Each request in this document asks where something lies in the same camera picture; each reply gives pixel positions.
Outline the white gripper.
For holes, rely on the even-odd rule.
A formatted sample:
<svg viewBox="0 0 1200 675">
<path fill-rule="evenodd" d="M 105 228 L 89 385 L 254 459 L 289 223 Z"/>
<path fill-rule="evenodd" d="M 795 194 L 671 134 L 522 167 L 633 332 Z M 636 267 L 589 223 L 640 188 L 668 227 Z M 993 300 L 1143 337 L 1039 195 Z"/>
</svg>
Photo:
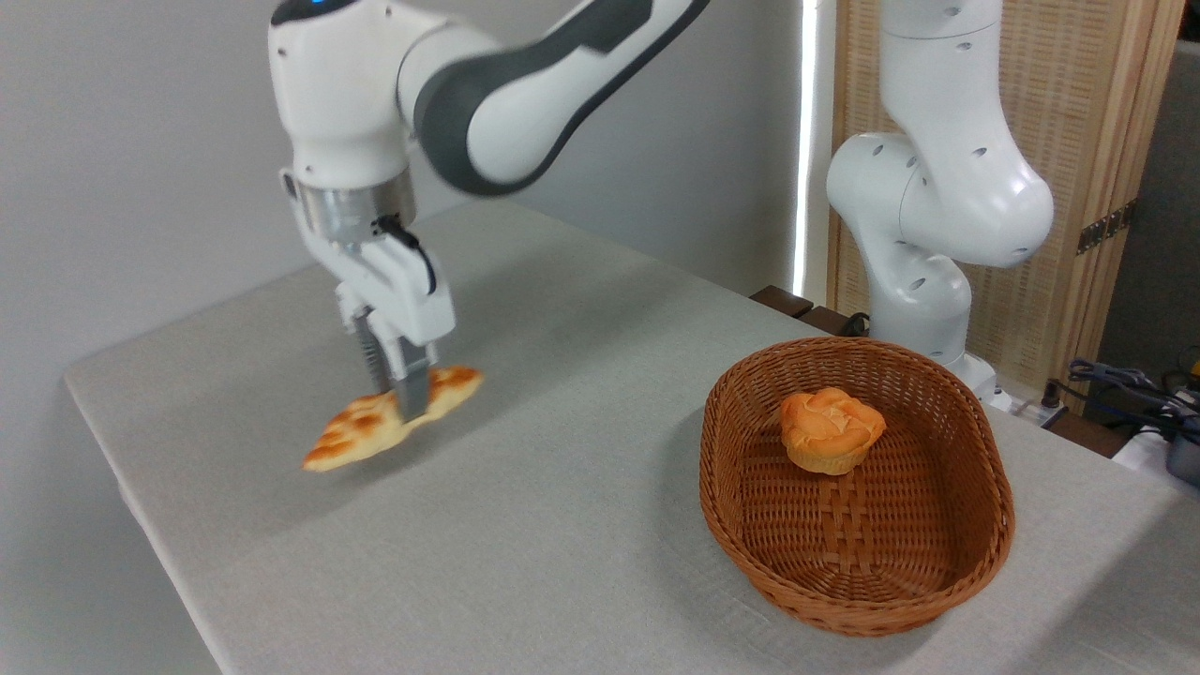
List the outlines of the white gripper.
<svg viewBox="0 0 1200 675">
<path fill-rule="evenodd" d="M 305 247 L 346 285 L 337 287 L 341 319 L 364 352 L 376 390 L 396 395 L 403 419 L 424 416 L 431 405 L 431 369 L 438 360 L 432 341 L 456 325 L 444 269 L 433 253 L 408 247 L 395 235 L 385 233 L 352 247 L 317 234 L 300 203 L 292 202 L 292 213 Z"/>
</svg>

